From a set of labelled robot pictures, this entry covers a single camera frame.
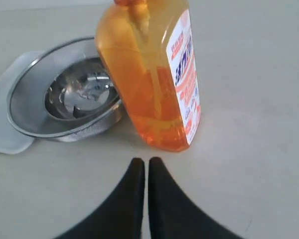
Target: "plastic bottle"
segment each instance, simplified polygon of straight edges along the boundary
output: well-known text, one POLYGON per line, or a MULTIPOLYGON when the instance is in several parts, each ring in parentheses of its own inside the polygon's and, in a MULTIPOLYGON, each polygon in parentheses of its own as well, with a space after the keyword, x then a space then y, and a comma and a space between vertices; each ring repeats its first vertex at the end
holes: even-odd
POLYGON ((114 0, 95 37, 100 57, 140 136, 188 149, 200 101, 187 0, 114 0))

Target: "white surface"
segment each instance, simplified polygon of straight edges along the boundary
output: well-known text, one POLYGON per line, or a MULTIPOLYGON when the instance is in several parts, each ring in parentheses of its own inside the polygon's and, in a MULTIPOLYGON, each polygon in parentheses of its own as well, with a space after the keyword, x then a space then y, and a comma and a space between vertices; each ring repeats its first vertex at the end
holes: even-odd
POLYGON ((19 56, 0 76, 0 153, 18 154, 26 150, 34 139, 16 131, 7 119, 6 100, 20 74, 42 52, 27 52, 19 56))
POLYGON ((112 2, 112 0, 0 0, 0 10, 76 6, 106 2, 112 2))
MULTIPOLYGON (((102 10, 0 12, 0 75, 23 52, 93 34, 102 10)), ((132 157, 155 155, 234 232, 299 238, 299 0, 192 0, 191 16, 203 104, 192 147, 149 148, 125 119, 86 141, 0 154, 0 239, 52 238, 107 197, 132 157)))

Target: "bottle label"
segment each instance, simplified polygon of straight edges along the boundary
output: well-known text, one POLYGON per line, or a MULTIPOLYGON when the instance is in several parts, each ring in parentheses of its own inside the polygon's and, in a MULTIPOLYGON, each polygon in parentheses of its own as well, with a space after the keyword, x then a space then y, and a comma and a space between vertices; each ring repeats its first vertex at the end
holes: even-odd
POLYGON ((166 52, 187 143, 191 144, 198 128, 201 109, 189 10, 178 20, 166 52))

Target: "stainless steel strainer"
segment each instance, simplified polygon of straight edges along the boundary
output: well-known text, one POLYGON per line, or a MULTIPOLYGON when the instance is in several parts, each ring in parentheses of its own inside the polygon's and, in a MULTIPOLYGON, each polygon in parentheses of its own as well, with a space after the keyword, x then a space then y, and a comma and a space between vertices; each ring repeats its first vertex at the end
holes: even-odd
POLYGON ((23 134, 77 141, 117 123, 125 109, 93 37, 66 42, 41 55, 8 95, 8 119, 23 134))

